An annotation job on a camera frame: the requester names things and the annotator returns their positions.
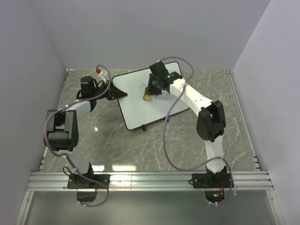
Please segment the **yellow bone-shaped eraser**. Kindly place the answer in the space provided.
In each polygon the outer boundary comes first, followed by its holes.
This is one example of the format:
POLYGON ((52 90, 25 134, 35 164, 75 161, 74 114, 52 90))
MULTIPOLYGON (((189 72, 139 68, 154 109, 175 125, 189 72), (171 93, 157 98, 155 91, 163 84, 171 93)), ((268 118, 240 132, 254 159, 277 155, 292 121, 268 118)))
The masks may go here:
POLYGON ((151 95, 149 95, 149 94, 144 94, 143 99, 144 99, 145 101, 151 101, 151 95))

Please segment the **white whiteboard black frame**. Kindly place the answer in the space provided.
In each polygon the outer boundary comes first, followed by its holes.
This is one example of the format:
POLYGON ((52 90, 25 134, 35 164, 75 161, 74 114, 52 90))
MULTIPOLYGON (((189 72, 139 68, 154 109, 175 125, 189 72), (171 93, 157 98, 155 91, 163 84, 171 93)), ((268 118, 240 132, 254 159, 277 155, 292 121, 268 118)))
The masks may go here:
POLYGON ((159 96, 151 96, 150 101, 144 100, 150 73, 150 69, 145 68, 112 78, 113 85, 127 93, 126 97, 119 98, 117 101, 128 130, 164 119, 177 99, 176 96, 163 91, 159 96))

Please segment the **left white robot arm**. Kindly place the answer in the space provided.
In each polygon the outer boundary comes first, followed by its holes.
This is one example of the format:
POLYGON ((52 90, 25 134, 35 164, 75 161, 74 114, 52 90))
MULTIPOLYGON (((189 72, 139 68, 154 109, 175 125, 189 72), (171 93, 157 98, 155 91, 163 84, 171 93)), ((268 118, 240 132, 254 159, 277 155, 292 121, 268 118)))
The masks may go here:
POLYGON ((110 79, 97 82, 93 77, 85 76, 80 82, 81 89, 70 106, 46 112, 44 143, 54 156, 68 161, 72 168, 68 173, 71 182, 90 188, 95 183, 95 176, 90 162, 77 147, 78 119, 92 112, 98 100, 105 98, 111 101, 128 94, 118 89, 110 79))

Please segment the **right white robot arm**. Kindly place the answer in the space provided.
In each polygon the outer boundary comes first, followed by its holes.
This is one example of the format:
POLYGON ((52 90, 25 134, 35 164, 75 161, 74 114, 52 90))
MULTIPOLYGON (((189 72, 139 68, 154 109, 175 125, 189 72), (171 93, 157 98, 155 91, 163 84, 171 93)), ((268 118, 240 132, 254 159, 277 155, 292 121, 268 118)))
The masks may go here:
POLYGON ((163 91, 183 101, 197 116, 196 131, 203 139, 207 155, 207 183, 218 187, 224 182, 228 166, 223 158, 223 135, 226 127, 223 104, 212 101, 191 87, 177 72, 169 72, 162 61, 149 67, 150 75, 145 98, 158 96, 163 91))

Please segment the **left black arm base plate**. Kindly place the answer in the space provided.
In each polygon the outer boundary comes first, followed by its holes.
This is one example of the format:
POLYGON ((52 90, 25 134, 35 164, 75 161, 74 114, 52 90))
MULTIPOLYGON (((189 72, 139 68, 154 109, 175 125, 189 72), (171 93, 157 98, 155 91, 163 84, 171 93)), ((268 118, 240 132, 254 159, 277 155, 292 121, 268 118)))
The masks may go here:
POLYGON ((79 176, 78 174, 69 175, 67 188, 68 189, 104 189, 109 186, 110 183, 110 175, 109 174, 93 174, 90 179, 95 180, 104 185, 101 186, 98 183, 86 180, 79 176))

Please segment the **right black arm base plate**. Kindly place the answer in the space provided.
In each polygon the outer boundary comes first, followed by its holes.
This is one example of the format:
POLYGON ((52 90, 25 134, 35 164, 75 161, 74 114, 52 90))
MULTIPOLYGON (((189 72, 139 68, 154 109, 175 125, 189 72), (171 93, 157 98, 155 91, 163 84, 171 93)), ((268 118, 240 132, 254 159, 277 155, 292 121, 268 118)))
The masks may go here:
POLYGON ((234 187, 234 183, 232 182, 231 176, 229 173, 225 175, 218 176, 216 174, 208 174, 208 173, 193 173, 192 179, 188 181, 193 188, 204 188, 204 189, 212 189, 212 188, 230 188, 234 187))

